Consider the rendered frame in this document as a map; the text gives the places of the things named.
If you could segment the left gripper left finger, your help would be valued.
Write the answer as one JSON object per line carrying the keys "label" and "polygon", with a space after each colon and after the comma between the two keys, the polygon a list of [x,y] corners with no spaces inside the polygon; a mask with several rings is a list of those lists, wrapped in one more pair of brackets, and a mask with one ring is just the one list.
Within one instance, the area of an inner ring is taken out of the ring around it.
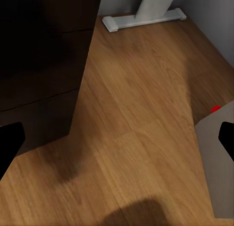
{"label": "left gripper left finger", "polygon": [[0,127],[0,180],[25,141],[21,122]]}

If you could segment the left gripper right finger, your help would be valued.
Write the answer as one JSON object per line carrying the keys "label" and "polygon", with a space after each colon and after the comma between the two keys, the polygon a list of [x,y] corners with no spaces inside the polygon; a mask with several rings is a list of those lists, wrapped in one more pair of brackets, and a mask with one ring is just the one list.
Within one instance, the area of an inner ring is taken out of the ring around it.
{"label": "left gripper right finger", "polygon": [[234,161],[234,124],[223,122],[218,138]]}

